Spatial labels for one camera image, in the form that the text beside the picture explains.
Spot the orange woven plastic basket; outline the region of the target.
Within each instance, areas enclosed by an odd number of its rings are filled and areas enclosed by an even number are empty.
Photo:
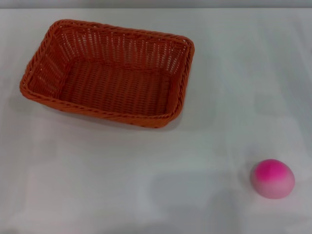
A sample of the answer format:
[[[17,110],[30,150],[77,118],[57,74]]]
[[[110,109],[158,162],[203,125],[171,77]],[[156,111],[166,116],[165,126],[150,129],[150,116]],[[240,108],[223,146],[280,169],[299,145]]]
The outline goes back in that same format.
[[[62,19],[49,27],[19,88],[56,110],[160,128],[182,111],[194,52],[184,36]]]

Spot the pink peach toy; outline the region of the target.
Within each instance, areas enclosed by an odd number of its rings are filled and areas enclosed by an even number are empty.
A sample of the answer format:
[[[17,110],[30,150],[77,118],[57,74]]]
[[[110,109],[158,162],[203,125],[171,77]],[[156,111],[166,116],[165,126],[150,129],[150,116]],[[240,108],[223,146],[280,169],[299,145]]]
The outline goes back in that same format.
[[[250,172],[250,182],[260,196],[268,199],[285,198],[295,187],[292,170],[276,159],[257,163]]]

